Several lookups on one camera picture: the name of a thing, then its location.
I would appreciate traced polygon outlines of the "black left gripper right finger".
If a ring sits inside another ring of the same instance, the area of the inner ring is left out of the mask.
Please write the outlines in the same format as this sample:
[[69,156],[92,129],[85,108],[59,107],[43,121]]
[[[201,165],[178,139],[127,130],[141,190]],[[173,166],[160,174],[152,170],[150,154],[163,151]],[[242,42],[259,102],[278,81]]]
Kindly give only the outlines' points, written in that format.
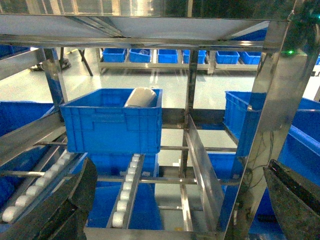
[[288,240],[320,238],[320,187],[277,160],[263,168],[275,218]]

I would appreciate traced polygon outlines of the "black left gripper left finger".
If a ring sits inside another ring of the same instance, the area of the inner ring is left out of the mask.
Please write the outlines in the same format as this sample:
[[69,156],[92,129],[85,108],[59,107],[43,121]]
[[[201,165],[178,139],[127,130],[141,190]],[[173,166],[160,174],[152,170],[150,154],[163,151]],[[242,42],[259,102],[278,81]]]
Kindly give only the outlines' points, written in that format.
[[82,169],[0,234],[2,240],[85,240],[98,172],[88,157]]

